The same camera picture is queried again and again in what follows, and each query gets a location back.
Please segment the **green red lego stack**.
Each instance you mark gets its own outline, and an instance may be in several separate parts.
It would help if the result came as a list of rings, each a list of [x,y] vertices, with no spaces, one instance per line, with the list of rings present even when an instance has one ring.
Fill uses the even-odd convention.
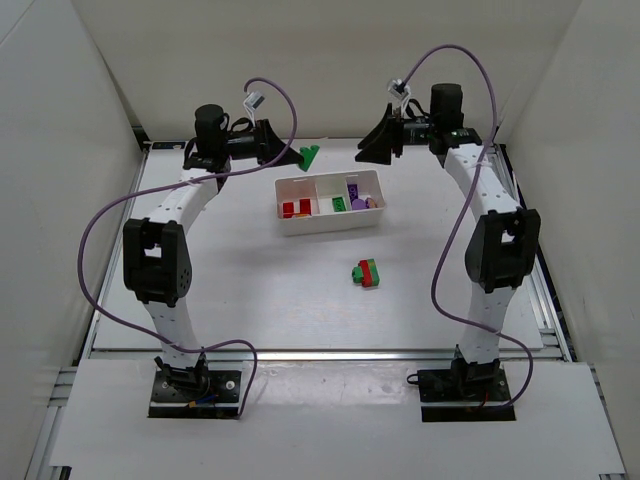
[[[352,281],[363,288],[378,287],[379,271],[373,258],[360,260],[351,271]]]

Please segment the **green lego plate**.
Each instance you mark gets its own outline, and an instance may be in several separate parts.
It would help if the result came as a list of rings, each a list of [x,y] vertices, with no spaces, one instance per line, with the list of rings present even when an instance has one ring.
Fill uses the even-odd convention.
[[[338,212],[346,212],[348,210],[345,199],[343,197],[334,197],[331,200],[333,211]]]

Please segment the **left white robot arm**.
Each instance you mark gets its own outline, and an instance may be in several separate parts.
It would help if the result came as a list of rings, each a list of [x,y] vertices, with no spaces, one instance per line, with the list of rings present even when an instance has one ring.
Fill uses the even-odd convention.
[[[123,227],[123,276],[145,307],[163,354],[156,364],[166,383],[191,398],[210,391],[205,355],[198,346],[186,305],[192,282],[187,233],[220,192],[236,159],[259,165],[300,166],[304,157],[285,145],[267,120],[243,117],[235,123],[219,105],[195,112],[195,136],[185,149],[183,186],[172,190],[148,216]]]

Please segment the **purple lego plate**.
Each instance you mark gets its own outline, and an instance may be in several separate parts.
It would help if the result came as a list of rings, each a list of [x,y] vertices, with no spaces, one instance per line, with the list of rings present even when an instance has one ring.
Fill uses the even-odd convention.
[[[347,184],[347,191],[348,191],[349,198],[350,198],[351,201],[359,198],[359,191],[358,191],[358,186],[357,186],[356,183],[348,183]]]

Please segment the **red green watermelon lego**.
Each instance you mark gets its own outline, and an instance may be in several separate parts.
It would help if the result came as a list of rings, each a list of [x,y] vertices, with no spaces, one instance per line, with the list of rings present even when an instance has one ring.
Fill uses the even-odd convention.
[[[282,217],[284,219],[292,218],[295,215],[295,206],[293,202],[284,202],[282,204]]]

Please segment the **purple rounded lego brick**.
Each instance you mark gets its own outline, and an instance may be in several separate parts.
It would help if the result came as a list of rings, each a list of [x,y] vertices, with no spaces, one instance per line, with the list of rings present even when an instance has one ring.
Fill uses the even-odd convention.
[[[351,201],[351,208],[354,211],[365,210],[369,208],[369,203],[365,199],[355,198]]]

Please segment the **green curved lego brick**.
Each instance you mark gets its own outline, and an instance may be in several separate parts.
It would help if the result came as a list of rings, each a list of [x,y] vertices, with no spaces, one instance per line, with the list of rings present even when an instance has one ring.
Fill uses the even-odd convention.
[[[301,147],[299,154],[302,156],[302,161],[298,164],[299,169],[303,172],[308,172],[319,150],[320,147],[318,145]]]

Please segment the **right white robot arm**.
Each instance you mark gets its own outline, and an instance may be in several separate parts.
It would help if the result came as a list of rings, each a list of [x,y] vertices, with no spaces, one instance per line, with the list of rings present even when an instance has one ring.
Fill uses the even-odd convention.
[[[479,135],[465,126],[460,85],[434,85],[427,111],[402,80],[391,81],[388,91],[392,100],[359,143],[356,161],[388,165],[408,145],[427,146],[455,180],[476,222],[464,255],[472,290],[462,340],[449,368],[420,371],[417,384],[430,402],[505,400],[509,396],[497,391],[506,384],[499,341],[508,306],[535,263],[540,216],[506,191]]]

